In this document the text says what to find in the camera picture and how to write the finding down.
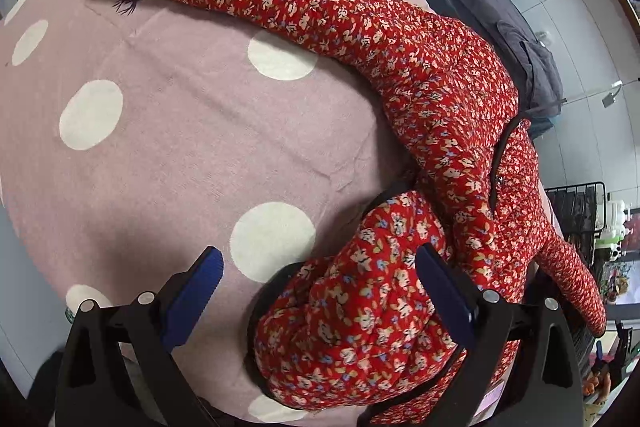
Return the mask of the pink polka dot bedsheet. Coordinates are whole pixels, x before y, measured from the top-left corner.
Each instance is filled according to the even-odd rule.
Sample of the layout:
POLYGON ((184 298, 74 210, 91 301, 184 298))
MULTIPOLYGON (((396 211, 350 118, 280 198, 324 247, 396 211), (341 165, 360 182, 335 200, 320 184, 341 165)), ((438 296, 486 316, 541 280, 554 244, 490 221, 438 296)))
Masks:
POLYGON ((243 421, 351 426, 290 409, 245 368, 250 310, 285 265, 344 251, 409 166, 358 72, 171 0, 18 0, 1 24, 1 198, 67 309, 126 305, 208 246, 224 276, 174 357, 243 421))

